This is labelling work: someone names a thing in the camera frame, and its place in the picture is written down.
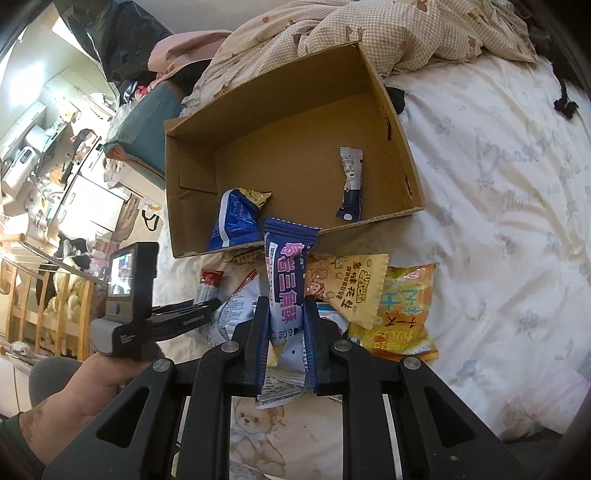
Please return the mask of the person's left hand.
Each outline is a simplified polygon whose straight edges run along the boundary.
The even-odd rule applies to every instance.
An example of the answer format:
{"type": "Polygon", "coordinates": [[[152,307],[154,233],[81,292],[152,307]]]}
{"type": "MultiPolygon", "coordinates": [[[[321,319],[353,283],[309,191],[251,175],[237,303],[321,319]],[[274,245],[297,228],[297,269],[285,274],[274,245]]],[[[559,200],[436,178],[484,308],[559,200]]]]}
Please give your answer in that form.
{"type": "Polygon", "coordinates": [[[19,415],[24,440],[43,464],[51,463],[115,398],[117,389],[150,364],[95,353],[66,386],[19,415]]]}

